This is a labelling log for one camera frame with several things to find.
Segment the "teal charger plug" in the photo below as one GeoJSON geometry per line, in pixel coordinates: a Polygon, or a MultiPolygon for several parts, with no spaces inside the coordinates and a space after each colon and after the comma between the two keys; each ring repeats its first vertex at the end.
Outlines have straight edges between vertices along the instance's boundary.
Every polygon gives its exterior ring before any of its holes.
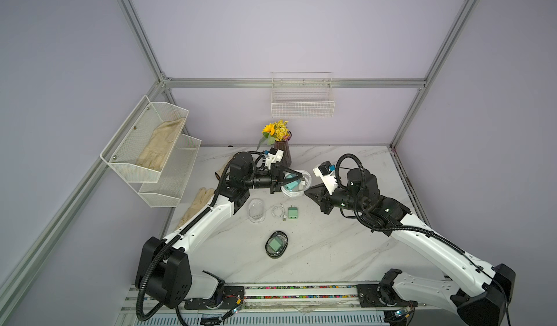
{"type": "Polygon", "coordinates": [[[284,188],[289,191],[289,192],[294,192],[298,189],[299,185],[300,185],[300,179],[301,177],[297,176],[297,175],[293,175],[293,174],[289,174],[285,177],[285,180],[287,181],[287,184],[284,186],[284,188]]]}

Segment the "clear round case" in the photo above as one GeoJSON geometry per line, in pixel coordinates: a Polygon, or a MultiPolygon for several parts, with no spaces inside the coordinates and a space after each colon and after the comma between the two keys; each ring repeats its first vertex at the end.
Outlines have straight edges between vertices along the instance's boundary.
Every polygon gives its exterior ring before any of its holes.
{"type": "Polygon", "coordinates": [[[250,201],[248,217],[253,223],[262,223],[265,220],[265,204],[262,199],[254,198],[250,201]]]}
{"type": "Polygon", "coordinates": [[[309,172],[305,170],[297,170],[302,177],[296,181],[287,183],[281,186],[281,192],[289,198],[299,198],[304,195],[312,183],[312,177],[309,172]]]}

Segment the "green charger plug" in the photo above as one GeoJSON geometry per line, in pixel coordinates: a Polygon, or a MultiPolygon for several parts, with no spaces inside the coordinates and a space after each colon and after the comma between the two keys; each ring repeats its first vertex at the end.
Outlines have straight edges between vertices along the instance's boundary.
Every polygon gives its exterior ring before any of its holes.
{"type": "Polygon", "coordinates": [[[299,209],[297,207],[289,207],[287,217],[289,220],[297,220],[299,218],[299,209]]]}
{"type": "Polygon", "coordinates": [[[283,250],[284,242],[281,238],[275,237],[269,241],[268,246],[272,252],[276,253],[283,250]]]}

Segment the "green charger plug front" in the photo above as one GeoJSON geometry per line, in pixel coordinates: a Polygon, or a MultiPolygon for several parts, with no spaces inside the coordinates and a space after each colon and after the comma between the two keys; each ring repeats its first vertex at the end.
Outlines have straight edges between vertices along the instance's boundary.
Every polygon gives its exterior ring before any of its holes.
{"type": "Polygon", "coordinates": [[[283,250],[284,242],[281,238],[275,237],[269,241],[268,246],[272,252],[276,253],[283,250]]]}

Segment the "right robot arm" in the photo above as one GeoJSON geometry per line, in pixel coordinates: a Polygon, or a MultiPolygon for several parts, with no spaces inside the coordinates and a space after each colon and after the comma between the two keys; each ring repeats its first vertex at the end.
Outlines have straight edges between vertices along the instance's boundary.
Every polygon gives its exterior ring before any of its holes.
{"type": "Polygon", "coordinates": [[[377,284],[379,304],[417,303],[450,311],[467,325],[501,325],[511,321],[509,305],[516,273],[505,264],[492,265],[451,242],[394,198],[382,195],[377,177],[352,153],[336,164],[323,162],[313,170],[321,183],[305,194],[324,214],[352,211],[351,219],[373,233],[404,243],[445,274],[443,280],[419,278],[390,269],[377,284]]]}

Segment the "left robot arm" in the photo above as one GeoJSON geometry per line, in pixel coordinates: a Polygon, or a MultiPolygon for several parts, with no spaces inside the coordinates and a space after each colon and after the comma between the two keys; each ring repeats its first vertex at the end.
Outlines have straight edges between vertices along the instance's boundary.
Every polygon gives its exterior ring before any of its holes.
{"type": "Polygon", "coordinates": [[[250,190],[281,190],[287,173],[281,165],[283,156],[283,151],[276,148],[236,153],[198,214],[167,236],[152,237],[144,244],[135,281],[135,312],[140,322],[149,320],[162,307],[178,310],[189,300],[204,301],[210,308],[220,307],[224,280],[208,271],[193,274],[189,255],[242,208],[250,190]]]}

